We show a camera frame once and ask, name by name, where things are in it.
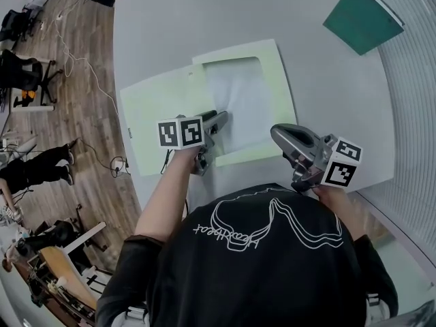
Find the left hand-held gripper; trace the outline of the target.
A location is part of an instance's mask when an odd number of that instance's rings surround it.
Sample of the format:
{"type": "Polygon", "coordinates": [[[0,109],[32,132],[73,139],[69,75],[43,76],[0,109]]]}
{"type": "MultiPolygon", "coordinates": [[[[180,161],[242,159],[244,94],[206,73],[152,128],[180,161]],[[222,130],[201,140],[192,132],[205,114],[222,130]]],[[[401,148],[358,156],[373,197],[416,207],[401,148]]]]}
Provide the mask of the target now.
{"type": "Polygon", "coordinates": [[[159,147],[167,150],[161,173],[168,165],[171,152],[199,147],[193,174],[203,176],[213,160],[211,149],[215,142],[212,135],[217,134],[227,122],[228,112],[217,113],[216,110],[191,117],[178,115],[174,119],[158,121],[159,147]]]}

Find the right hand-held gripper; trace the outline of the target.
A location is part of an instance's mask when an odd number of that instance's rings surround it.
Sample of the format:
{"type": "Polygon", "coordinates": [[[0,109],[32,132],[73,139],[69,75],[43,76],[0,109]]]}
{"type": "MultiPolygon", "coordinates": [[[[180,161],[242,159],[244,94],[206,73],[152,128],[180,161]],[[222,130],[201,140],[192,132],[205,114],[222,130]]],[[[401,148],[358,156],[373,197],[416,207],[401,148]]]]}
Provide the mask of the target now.
{"type": "Polygon", "coordinates": [[[320,185],[348,188],[362,161],[362,147],[332,134],[320,138],[306,127],[282,123],[270,135],[291,163],[292,187],[300,193],[320,185]]]}

